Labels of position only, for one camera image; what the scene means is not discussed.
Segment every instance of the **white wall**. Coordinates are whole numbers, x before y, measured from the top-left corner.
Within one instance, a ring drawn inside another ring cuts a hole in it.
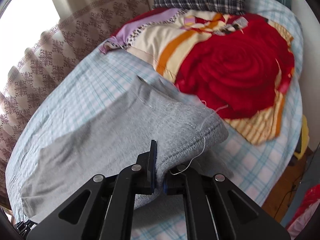
[[[304,57],[299,83],[303,113],[308,120],[309,147],[315,150],[320,141],[320,24],[305,0],[292,0],[291,9],[303,29]]]

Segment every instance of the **orange stripe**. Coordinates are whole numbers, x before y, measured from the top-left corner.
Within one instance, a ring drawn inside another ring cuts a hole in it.
[[[221,19],[221,17],[222,17],[222,14],[221,13],[217,13],[213,17],[212,21],[206,27],[200,28],[200,30],[203,31],[205,29],[213,29],[215,26],[218,25],[218,22]]]
[[[217,13],[212,21],[209,23],[209,25],[207,25],[204,28],[200,28],[199,30],[203,31],[207,28],[212,29],[215,26],[217,26],[219,19],[221,19],[222,14],[221,13]],[[162,52],[159,61],[158,61],[158,65],[156,67],[156,71],[163,76],[164,70],[166,69],[167,66],[167,62],[169,60],[169,58],[172,56],[173,52],[175,51],[175,49],[181,44],[183,43],[185,40],[187,40],[188,38],[190,38],[194,33],[197,33],[197,31],[195,30],[189,30],[186,31],[182,34],[180,34],[177,38],[175,38],[174,40],[170,41],[169,44],[165,47],[164,51]]]
[[[276,123],[276,134],[275,134],[275,137],[277,137],[280,134],[283,107],[284,107],[284,96],[282,97],[282,100],[281,100],[281,103],[280,103],[280,106],[279,106],[279,111],[278,111],[278,116],[277,116],[277,123]]]
[[[169,44],[164,48],[156,71],[163,76],[163,72],[166,69],[167,66],[167,62],[168,59],[171,57],[171,55],[173,54],[173,52],[175,51],[175,49],[182,43],[184,42],[186,39],[190,38],[193,34],[197,33],[196,31],[190,30],[190,31],[186,31],[182,34],[180,34],[177,38],[175,38],[174,40],[170,41]]]

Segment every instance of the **cable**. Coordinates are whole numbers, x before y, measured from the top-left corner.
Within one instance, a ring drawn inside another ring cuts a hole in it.
[[[189,165],[188,165],[183,171],[180,171],[180,172],[178,172],[178,173],[172,173],[172,172],[169,170],[172,175],[178,175],[178,174],[184,172],[187,168],[189,168],[191,162],[192,162],[195,158],[199,157],[199,156],[204,152],[204,148],[205,148],[205,137],[203,137],[203,139],[204,139],[204,145],[203,145],[203,150],[202,150],[202,152],[200,152],[200,154],[198,154],[197,156],[194,156],[194,157],[191,159]]]
[[[288,192],[284,195],[284,197],[283,197],[283,199],[282,199],[282,201],[281,201],[281,203],[280,203],[280,205],[279,205],[279,207],[278,207],[278,209],[277,209],[277,212],[276,212],[276,214],[275,214],[274,217],[273,217],[274,219],[276,218],[276,215],[278,214],[278,212],[279,212],[279,210],[280,210],[280,207],[282,206],[282,203],[283,203],[285,197],[286,197],[289,193],[292,193],[292,192],[294,192],[294,191],[297,191],[297,190],[296,190],[296,189],[290,190],[290,191],[288,191]]]
[[[316,152],[317,152],[318,149],[319,149],[319,146],[320,146],[320,141],[319,141],[319,143],[318,143],[317,148],[316,148],[316,149],[314,150],[314,152],[313,152],[313,155],[312,155],[312,158],[311,158],[311,160],[310,160],[310,163],[309,163],[308,167],[301,173],[301,175],[300,175],[299,177],[297,177],[297,178],[293,181],[293,184],[295,184],[296,181],[297,181],[299,178],[302,178],[303,175],[309,170],[309,168],[310,168],[310,166],[311,166],[311,163],[312,163],[312,161],[313,161],[313,158],[315,157]]]
[[[298,176],[298,177],[293,181],[292,186],[291,186],[291,190],[288,191],[288,192],[284,195],[284,197],[283,197],[283,199],[282,199],[282,201],[281,201],[281,203],[280,203],[280,205],[279,205],[279,207],[278,207],[278,209],[277,209],[277,211],[276,211],[276,214],[275,214],[274,217],[273,217],[274,219],[276,218],[276,215],[278,214],[278,212],[279,212],[279,210],[280,210],[280,208],[281,208],[281,206],[282,206],[282,203],[283,203],[285,197],[286,197],[289,193],[290,193],[290,197],[289,197],[289,201],[288,201],[288,207],[290,206],[290,200],[291,200],[292,192],[297,191],[295,183],[296,183],[296,181],[297,181],[299,178],[302,178],[303,175],[309,170],[309,168],[310,168],[310,166],[311,166],[311,163],[312,163],[312,161],[313,161],[313,158],[315,157],[316,152],[317,152],[318,149],[319,149],[319,146],[320,146],[320,141],[319,141],[319,143],[318,143],[317,148],[316,148],[316,149],[314,150],[314,152],[313,152],[313,156],[312,156],[312,158],[311,158],[311,160],[310,160],[310,163],[309,163],[308,167],[300,174],[300,176]]]

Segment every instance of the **metal screw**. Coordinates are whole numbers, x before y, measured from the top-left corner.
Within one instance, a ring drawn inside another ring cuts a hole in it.
[[[141,166],[139,164],[132,165],[131,170],[139,171],[139,170],[141,170]]]
[[[223,176],[222,174],[217,174],[216,176],[214,176],[214,178],[216,181],[223,182],[226,177]]]
[[[186,169],[186,165],[184,165],[184,164],[180,164],[180,165],[177,166],[177,170],[178,171],[183,171],[185,169]]]
[[[98,174],[98,175],[93,177],[93,181],[94,182],[101,182],[101,181],[103,181],[103,176]]]

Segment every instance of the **bed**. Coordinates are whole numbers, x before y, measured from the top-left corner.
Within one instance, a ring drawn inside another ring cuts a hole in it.
[[[302,101],[298,79],[303,63],[303,37],[296,16],[275,0],[246,0],[246,10],[285,26],[294,37],[295,74],[287,92],[280,136],[253,146],[226,125],[228,139],[213,149],[233,173],[231,180],[261,206],[290,161],[300,135]],[[20,136],[6,169],[7,191],[17,221],[28,219],[20,189],[37,165],[39,150],[108,107],[128,89],[135,75],[147,82],[159,77],[151,65],[126,51],[103,54],[95,48],[41,104]],[[173,93],[178,93],[162,80]],[[184,97],[186,102],[195,100],[189,95]],[[183,213],[132,230],[132,239],[185,238]]]

